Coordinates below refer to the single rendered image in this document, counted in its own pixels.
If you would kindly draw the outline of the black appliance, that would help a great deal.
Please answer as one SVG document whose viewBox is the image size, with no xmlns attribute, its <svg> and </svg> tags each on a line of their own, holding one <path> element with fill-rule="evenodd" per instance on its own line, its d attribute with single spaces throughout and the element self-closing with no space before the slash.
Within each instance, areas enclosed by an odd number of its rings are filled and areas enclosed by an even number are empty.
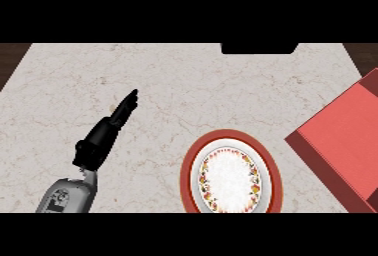
<svg viewBox="0 0 378 256">
<path fill-rule="evenodd" d="M 292 54 L 297 43 L 224 43 L 224 54 Z"/>
</svg>

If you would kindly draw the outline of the red-rimmed floral plate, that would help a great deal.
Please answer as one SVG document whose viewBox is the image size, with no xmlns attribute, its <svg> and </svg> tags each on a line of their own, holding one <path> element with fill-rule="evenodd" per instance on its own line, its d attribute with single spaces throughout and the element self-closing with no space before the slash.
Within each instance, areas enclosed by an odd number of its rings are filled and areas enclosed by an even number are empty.
<svg viewBox="0 0 378 256">
<path fill-rule="evenodd" d="M 280 213 L 283 181 L 262 143 L 221 129 L 193 144 L 181 170 L 181 196 L 190 213 Z"/>
</svg>

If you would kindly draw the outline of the red cardboard box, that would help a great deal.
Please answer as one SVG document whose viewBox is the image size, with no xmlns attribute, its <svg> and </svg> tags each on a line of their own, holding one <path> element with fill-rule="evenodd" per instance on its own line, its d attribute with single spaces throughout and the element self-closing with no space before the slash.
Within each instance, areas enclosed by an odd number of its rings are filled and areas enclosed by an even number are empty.
<svg viewBox="0 0 378 256">
<path fill-rule="evenodd" d="M 286 138 L 352 213 L 378 213 L 378 68 Z"/>
</svg>

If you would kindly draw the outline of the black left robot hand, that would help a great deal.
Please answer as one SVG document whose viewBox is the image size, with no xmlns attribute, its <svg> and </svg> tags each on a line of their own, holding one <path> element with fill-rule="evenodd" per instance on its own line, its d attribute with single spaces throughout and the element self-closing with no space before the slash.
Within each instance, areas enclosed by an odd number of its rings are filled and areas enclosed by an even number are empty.
<svg viewBox="0 0 378 256">
<path fill-rule="evenodd" d="M 104 117 L 86 138 L 76 144 L 73 164 L 89 171 L 97 171 L 110 155 L 119 132 L 122 131 L 134 110 L 138 107 L 138 90 L 126 96 L 110 117 Z"/>
</svg>

